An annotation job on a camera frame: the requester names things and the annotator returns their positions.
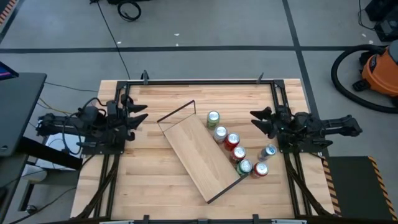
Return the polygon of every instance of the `black stand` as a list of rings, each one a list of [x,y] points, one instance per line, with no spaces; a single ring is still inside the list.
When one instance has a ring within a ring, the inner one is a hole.
[[[38,159],[53,162],[67,168],[79,170],[83,159],[54,150],[29,138],[22,137],[19,141],[17,152],[21,152]]]

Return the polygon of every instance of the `soda can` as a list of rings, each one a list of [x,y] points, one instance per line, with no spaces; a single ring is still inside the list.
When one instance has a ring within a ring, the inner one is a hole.
[[[249,159],[243,159],[241,162],[238,163],[236,166],[236,172],[239,175],[250,173],[253,168],[253,164],[250,162]]]
[[[269,144],[259,152],[258,159],[264,162],[267,159],[269,159],[271,156],[275,155],[276,151],[277,151],[276,146],[274,146],[273,144]]]
[[[242,146],[236,146],[232,151],[231,151],[231,160],[233,162],[239,162],[244,159],[246,156],[246,150]]]
[[[230,133],[224,141],[225,149],[228,151],[232,151],[236,146],[238,146],[240,142],[239,135],[236,133]]]
[[[220,122],[220,114],[217,111],[210,111],[207,115],[206,126],[208,129],[213,130],[217,127]]]
[[[214,130],[213,139],[217,142],[217,144],[222,144],[228,135],[228,131],[224,126],[218,126]]]
[[[252,176],[256,178],[264,177],[268,174],[268,166],[263,162],[258,162],[253,167]]]

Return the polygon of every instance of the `can lid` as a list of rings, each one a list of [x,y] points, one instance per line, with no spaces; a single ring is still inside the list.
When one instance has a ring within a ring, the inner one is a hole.
[[[268,155],[274,155],[276,153],[276,150],[277,150],[277,148],[273,144],[269,144],[266,147],[266,152],[267,152]]]
[[[246,150],[242,146],[237,146],[234,148],[234,155],[237,158],[244,158],[246,155]]]
[[[267,164],[263,163],[263,162],[258,162],[255,166],[254,166],[256,172],[259,175],[267,175],[268,174],[268,166]]]
[[[210,111],[209,113],[209,119],[212,121],[216,121],[220,118],[220,115],[218,114],[217,111]]]
[[[239,135],[236,133],[231,133],[228,135],[228,141],[232,144],[236,144],[239,142]]]
[[[243,172],[250,172],[253,167],[249,159],[243,159],[239,166]]]
[[[219,137],[223,137],[226,136],[227,130],[224,126],[218,126],[215,132]]]

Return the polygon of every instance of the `concrete floor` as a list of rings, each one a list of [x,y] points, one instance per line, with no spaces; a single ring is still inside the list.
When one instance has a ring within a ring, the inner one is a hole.
[[[368,2],[362,0],[362,6]],[[302,52],[300,48],[300,45],[382,44],[373,31],[358,25],[358,0],[153,0],[139,4],[142,17],[128,23],[118,16],[116,6],[100,2],[118,45],[130,48],[130,52],[126,49],[122,56],[132,79],[138,79],[144,69],[151,78],[158,79],[256,78],[262,72],[264,78],[302,78],[308,99],[315,99],[322,119],[352,114],[364,129],[357,138],[330,138],[335,141],[329,148],[330,154],[375,157],[390,198],[398,209],[398,152],[395,149],[398,116],[362,108],[334,89],[330,68],[341,52],[305,49]],[[93,52],[114,47],[96,4],[89,5],[88,0],[20,0],[19,6],[0,43],[0,52],[8,51],[0,54],[2,62],[18,72],[44,72],[48,82],[75,88],[97,90],[101,80],[127,78],[118,53]],[[290,22],[286,9],[291,12]],[[366,14],[363,21],[371,24]],[[267,47],[201,51],[162,48],[228,45]],[[137,47],[158,48],[149,51]],[[14,54],[15,49],[24,54]],[[339,69],[347,86],[358,77],[357,58],[347,58]],[[74,111],[92,96],[95,93],[46,85],[41,97],[53,107]],[[383,96],[375,93],[366,93],[365,97],[385,102]],[[30,122],[36,124],[37,117],[47,112],[37,107]],[[31,126],[25,135],[40,140]],[[23,184],[21,182],[18,192],[22,192]],[[30,202],[45,205],[68,187],[38,186]],[[51,208],[23,223],[68,218],[73,194],[69,192]],[[16,194],[6,223],[25,215],[15,212],[18,198]]]

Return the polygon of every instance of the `vacuum hose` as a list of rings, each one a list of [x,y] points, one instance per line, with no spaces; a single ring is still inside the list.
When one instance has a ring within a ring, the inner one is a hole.
[[[336,89],[341,94],[343,94],[345,97],[347,97],[348,99],[354,101],[355,103],[357,103],[357,104],[359,104],[361,106],[364,106],[364,107],[369,108],[371,110],[383,112],[383,113],[392,113],[392,114],[398,113],[398,108],[393,108],[393,107],[388,107],[388,106],[381,106],[381,105],[377,105],[377,104],[371,103],[371,102],[369,102],[367,100],[364,100],[364,99],[356,96],[352,92],[348,91],[340,83],[340,81],[339,81],[339,79],[337,77],[337,70],[338,70],[338,67],[340,66],[340,63],[344,60],[344,58],[346,58],[350,54],[352,54],[354,52],[357,52],[357,51],[361,51],[361,50],[367,50],[367,51],[371,52],[372,54],[383,54],[386,49],[384,47],[379,47],[379,46],[376,46],[376,45],[364,44],[364,45],[358,45],[358,46],[352,47],[352,48],[344,51],[335,60],[335,62],[333,63],[333,66],[331,67],[331,80],[332,80],[333,84],[335,85]]]

